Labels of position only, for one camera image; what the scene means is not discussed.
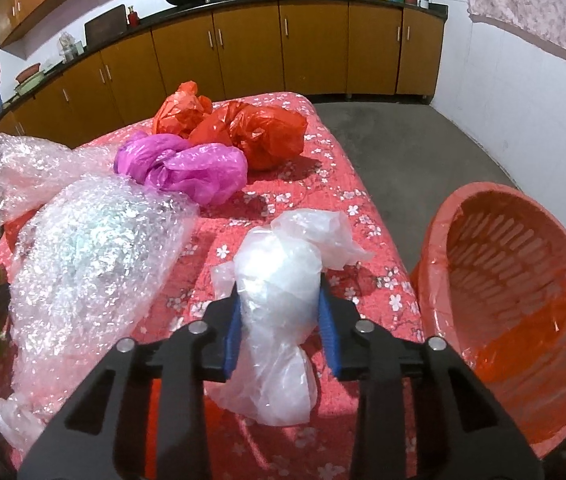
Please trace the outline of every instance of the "black countertop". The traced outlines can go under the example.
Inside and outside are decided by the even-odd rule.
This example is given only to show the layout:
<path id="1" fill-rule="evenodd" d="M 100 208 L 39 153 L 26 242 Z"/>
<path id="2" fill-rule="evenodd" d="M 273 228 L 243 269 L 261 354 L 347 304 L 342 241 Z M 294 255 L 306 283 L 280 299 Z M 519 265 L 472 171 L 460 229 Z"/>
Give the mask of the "black countertop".
<path id="1" fill-rule="evenodd" d="M 155 14 L 151 14 L 145 18 L 140 20 L 140 23 L 137 27 L 128 27 L 128 30 L 124 34 L 119 34 L 115 37 L 109 38 L 108 41 L 97 45 L 88 45 L 86 48 L 86 52 L 81 56 L 73 59 L 71 62 L 68 63 L 61 63 L 57 65 L 56 68 L 52 69 L 39 83 L 35 88 L 20 96 L 16 99 L 13 99 L 9 105 L 4 105 L 4 110 L 0 114 L 0 120 L 3 118 L 5 114 L 8 112 L 15 110 L 19 107 L 25 100 L 29 99 L 37 92 L 39 92 L 44 86 L 48 83 L 53 81 L 59 75 L 61 75 L 65 70 L 70 68 L 72 65 L 80 62 L 85 57 L 90 56 L 90 54 L 95 54 L 98 51 L 110 46 L 111 44 L 117 43 L 118 41 L 124 40 L 129 36 L 134 36 L 135 34 L 140 34 L 141 32 L 145 32 L 150 30 L 152 27 L 156 27 L 158 25 L 167 24 L 173 22 L 175 20 L 184 18 L 191 14 L 196 14 L 199 12 L 205 12 L 207 10 L 214 10 L 223 7 L 233 7 L 233 6 L 242 6 L 246 4 L 253 4 L 259 2 L 272 2 L 277 0 L 201 0 L 200 2 L 196 2 L 194 4 L 189 4 L 186 6 L 179 6 L 179 7 L 172 7 L 171 9 L 162 10 L 161 12 L 157 12 Z M 398 8 L 406 8 L 406 9 L 415 9 L 421 12 L 425 12 L 427 14 L 432 14 L 441 18 L 442 20 L 447 20 L 447 6 L 441 4 L 429 4 L 429 9 L 421 9 L 420 7 L 409 5 L 409 4 L 401 4 L 397 2 L 390 2 L 387 0 L 344 0 L 348 2 L 365 2 L 371 5 L 378 5 L 378 6 L 386 6 L 386 7 L 398 7 Z"/>

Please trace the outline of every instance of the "red floral tablecloth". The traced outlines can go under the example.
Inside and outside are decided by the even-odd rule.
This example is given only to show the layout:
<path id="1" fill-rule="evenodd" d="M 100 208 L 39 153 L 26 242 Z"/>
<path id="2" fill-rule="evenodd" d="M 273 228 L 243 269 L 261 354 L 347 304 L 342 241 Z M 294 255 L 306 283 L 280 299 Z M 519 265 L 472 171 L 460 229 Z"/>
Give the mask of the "red floral tablecloth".
<path id="1" fill-rule="evenodd" d="M 133 337 L 141 342 L 164 338 L 184 323 L 202 317 L 214 297 L 210 268 L 231 260 L 251 228 L 266 224 L 291 208 L 317 208 L 345 212 L 354 239 L 375 255 L 363 265 L 330 271 L 333 293 L 354 301 L 363 316 L 389 328 L 394 335 L 423 341 L 419 308 L 396 247 L 356 171 L 312 104 L 290 92 L 243 100 L 256 105 L 280 105 L 305 115 L 305 151 L 278 170 L 251 176 L 243 192 L 225 205 L 202 210 L 191 242 Z M 142 121 L 92 144 L 121 142 L 136 131 L 149 132 L 150 126 L 150 120 Z M 0 261 L 7 263 L 9 259 L 3 238 Z M 313 362 L 319 388 L 310 423 L 271 428 L 226 413 L 209 436 L 215 479 L 347 478 L 354 443 L 357 388 L 338 383 L 330 374 L 316 334 L 303 347 Z M 0 367 L 0 390 L 9 384 L 7 371 Z M 408 420 L 407 434 L 413 434 L 412 430 L 413 424 Z M 414 448 L 415 440 L 407 437 L 412 471 Z"/>

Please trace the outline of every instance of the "concrete floor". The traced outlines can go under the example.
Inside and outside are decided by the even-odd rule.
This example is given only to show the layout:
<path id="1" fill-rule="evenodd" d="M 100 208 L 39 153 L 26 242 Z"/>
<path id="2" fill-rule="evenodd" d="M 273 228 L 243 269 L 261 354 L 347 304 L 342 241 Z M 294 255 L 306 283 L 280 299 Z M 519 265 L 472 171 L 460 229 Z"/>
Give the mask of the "concrete floor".
<path id="1" fill-rule="evenodd" d="M 454 124 L 420 104 L 315 105 L 372 196 L 403 264 L 412 270 L 429 221 L 458 187 L 512 185 L 507 174 Z"/>

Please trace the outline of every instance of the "metal screw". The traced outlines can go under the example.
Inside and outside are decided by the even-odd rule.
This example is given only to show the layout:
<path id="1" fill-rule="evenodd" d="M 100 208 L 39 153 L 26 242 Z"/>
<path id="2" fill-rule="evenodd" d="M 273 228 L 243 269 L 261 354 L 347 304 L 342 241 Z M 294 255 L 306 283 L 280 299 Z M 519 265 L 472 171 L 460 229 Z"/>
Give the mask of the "metal screw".
<path id="1" fill-rule="evenodd" d="M 122 353 L 129 352 L 134 348 L 135 344 L 136 342 L 134 341 L 134 339 L 132 339 L 131 337 L 126 337 L 125 339 L 119 340 L 119 342 L 117 343 L 117 350 Z"/>
<path id="2" fill-rule="evenodd" d="M 188 330 L 193 334 L 202 334 L 207 330 L 207 323 L 205 321 L 195 321 L 188 325 Z"/>
<path id="3" fill-rule="evenodd" d="M 354 327 L 357 329 L 357 332 L 369 334 L 372 330 L 374 330 L 374 323 L 368 319 L 359 319 Z"/>
<path id="4" fill-rule="evenodd" d="M 429 338 L 428 345 L 432 350 L 445 350 L 447 343 L 442 337 L 434 336 Z"/>

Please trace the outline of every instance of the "laundry basket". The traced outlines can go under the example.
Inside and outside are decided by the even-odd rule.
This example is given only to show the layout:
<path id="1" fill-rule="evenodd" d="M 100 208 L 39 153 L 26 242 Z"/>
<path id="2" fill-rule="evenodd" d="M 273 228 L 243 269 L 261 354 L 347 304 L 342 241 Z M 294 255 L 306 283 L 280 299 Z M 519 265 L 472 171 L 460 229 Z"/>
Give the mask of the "laundry basket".
<path id="1" fill-rule="evenodd" d="M 498 184 L 463 186 L 412 272 L 426 336 L 442 335 L 539 457 L 566 436 L 566 230 Z"/>

